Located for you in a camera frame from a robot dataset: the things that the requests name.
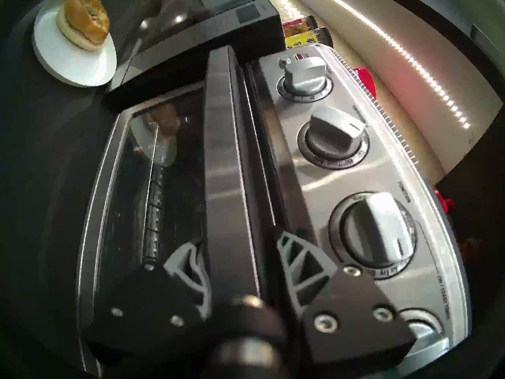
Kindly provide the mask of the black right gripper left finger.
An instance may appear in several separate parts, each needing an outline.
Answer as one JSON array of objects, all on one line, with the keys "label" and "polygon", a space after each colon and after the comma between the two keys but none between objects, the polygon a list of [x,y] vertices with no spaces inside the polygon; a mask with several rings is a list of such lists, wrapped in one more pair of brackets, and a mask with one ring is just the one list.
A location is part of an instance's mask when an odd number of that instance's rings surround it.
[{"label": "black right gripper left finger", "polygon": [[148,259],[106,294],[85,329],[85,342],[103,364],[140,355],[204,322],[212,291],[201,242],[186,242],[165,262]]}]

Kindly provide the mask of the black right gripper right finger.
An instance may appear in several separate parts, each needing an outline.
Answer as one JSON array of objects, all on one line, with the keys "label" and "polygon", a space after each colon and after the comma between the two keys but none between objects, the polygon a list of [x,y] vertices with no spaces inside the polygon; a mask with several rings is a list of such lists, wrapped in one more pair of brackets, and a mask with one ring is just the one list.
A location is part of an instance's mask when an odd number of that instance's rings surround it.
[{"label": "black right gripper right finger", "polygon": [[372,277],[287,231],[276,248],[299,367],[394,367],[416,337]]}]

